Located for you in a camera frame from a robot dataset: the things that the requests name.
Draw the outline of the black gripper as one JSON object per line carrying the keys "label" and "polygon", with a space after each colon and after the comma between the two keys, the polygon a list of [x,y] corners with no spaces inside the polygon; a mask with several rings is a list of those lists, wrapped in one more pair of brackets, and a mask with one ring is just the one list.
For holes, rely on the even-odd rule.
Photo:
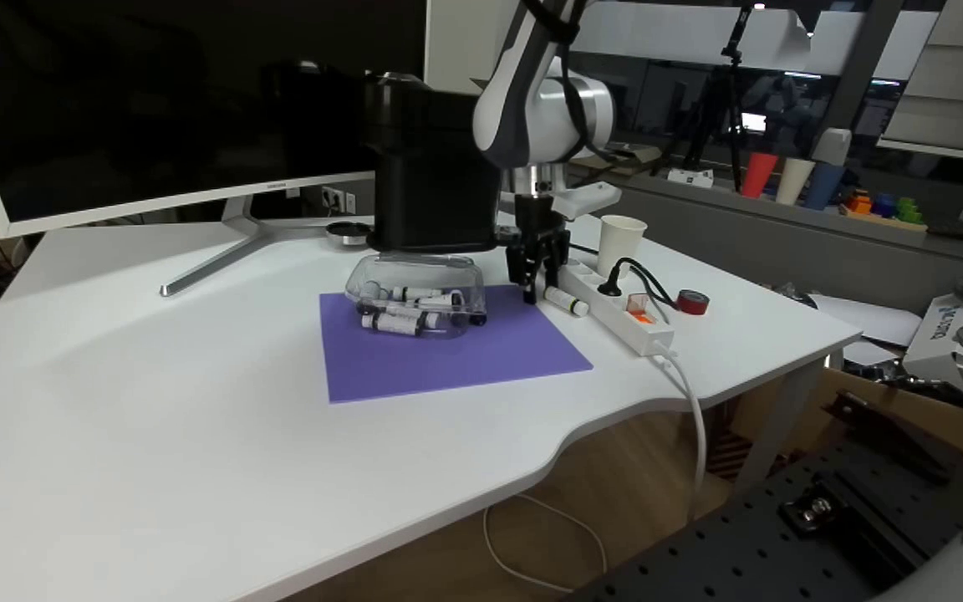
{"label": "black gripper", "polygon": [[510,201],[515,234],[505,244],[508,276],[520,281],[520,301],[539,301],[539,277],[546,292],[557,288],[557,272],[567,260],[567,228],[566,216],[550,212],[549,199]]}

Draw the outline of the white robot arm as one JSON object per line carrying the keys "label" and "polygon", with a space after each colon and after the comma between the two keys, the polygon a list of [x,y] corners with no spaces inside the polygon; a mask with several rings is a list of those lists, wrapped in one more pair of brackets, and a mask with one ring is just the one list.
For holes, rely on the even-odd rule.
{"label": "white robot arm", "polygon": [[578,152],[601,154],[615,107],[601,82],[567,66],[589,0],[519,0],[510,29],[472,115],[480,156],[505,173],[515,234],[505,241],[508,277],[534,304],[567,260],[566,220],[589,189],[566,182]]}

